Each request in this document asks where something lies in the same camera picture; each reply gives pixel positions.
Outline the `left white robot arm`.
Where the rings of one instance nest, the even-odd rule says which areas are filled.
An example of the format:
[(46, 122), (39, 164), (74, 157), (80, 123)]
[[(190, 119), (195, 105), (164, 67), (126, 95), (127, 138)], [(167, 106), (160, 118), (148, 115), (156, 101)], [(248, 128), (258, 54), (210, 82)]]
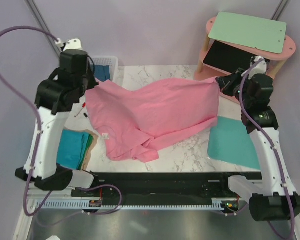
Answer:
[(33, 181), (43, 191), (71, 187), (82, 188), (89, 197), (99, 193), (100, 185), (92, 174), (57, 163), (62, 132), (73, 105), (97, 85), (87, 52), (67, 49), (60, 54), (59, 67), (37, 88), (35, 132), (26, 164), (15, 171), (17, 178)]

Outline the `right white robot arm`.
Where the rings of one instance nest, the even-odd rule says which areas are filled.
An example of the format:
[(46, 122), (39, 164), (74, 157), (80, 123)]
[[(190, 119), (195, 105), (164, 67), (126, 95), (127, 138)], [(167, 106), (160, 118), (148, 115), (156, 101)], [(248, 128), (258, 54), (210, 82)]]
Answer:
[(240, 195), (257, 222), (292, 220), (300, 214), (300, 195), (289, 177), (279, 141), (279, 124), (269, 106), (274, 90), (272, 78), (257, 73), (244, 79), (244, 71), (239, 69), (215, 80), (221, 93), (240, 102), (241, 121), (253, 142), (262, 176), (261, 187), (243, 175), (231, 176), (219, 184), (220, 193), (225, 197)]

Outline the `pink t-shirt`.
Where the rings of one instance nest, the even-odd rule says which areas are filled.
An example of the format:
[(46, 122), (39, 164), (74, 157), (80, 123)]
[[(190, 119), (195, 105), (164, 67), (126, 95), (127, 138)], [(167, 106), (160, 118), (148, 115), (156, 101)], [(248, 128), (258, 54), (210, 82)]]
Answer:
[(217, 124), (220, 88), (214, 78), (167, 78), (138, 90), (112, 81), (85, 94), (92, 127), (112, 161), (159, 158), (159, 151)]

